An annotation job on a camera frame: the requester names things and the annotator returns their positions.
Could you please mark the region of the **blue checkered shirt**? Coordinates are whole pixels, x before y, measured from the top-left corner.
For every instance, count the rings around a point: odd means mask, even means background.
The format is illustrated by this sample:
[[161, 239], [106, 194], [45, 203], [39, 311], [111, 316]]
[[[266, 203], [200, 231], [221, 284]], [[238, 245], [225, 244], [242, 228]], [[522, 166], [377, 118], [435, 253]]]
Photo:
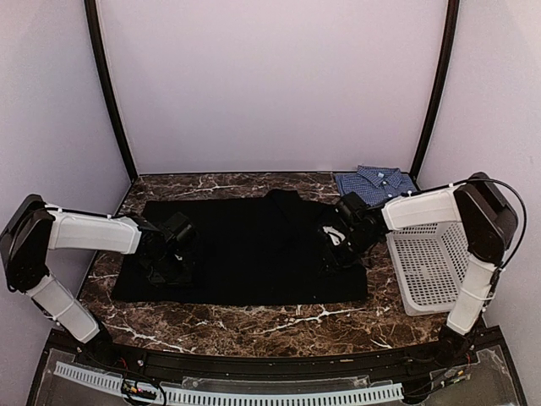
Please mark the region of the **blue checkered shirt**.
[[336, 174], [335, 180], [341, 195], [355, 193], [369, 206], [418, 190], [398, 167], [358, 166], [355, 172]]

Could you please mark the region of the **black garment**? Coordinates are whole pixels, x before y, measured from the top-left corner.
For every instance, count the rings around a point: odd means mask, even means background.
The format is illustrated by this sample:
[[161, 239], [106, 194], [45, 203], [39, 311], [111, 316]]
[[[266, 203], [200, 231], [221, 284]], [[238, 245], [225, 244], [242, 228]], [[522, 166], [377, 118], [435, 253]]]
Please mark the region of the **black garment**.
[[367, 272], [330, 271], [330, 204], [302, 199], [295, 190], [225, 200], [149, 201], [145, 219], [165, 222], [180, 213], [198, 238], [190, 255], [193, 282], [158, 288], [133, 256], [123, 259], [112, 298], [123, 302], [175, 301], [208, 305], [316, 305], [364, 301]]

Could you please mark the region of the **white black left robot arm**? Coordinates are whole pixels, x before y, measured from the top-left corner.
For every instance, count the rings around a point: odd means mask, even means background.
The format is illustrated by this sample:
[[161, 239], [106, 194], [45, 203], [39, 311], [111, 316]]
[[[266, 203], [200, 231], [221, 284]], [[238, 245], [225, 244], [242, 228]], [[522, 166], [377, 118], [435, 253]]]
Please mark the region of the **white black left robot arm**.
[[135, 261], [143, 276], [158, 288], [189, 283], [194, 264], [190, 249], [197, 233], [182, 213], [165, 221], [144, 217], [76, 211], [27, 195], [1, 232], [1, 262], [8, 290], [29, 297], [77, 342], [102, 369], [119, 361], [118, 348], [98, 319], [50, 270], [54, 252], [100, 251]]

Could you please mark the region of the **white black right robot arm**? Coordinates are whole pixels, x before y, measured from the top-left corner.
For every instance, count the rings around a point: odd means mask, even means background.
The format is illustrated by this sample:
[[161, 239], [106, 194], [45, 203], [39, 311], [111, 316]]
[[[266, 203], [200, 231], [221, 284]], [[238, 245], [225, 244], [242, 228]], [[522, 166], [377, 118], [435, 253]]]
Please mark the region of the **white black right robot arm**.
[[388, 246], [410, 316], [446, 313], [431, 359], [448, 367], [473, 346], [479, 319], [516, 254], [527, 216], [518, 215], [486, 173], [370, 205], [351, 192], [320, 227], [335, 265], [349, 265], [379, 242]]

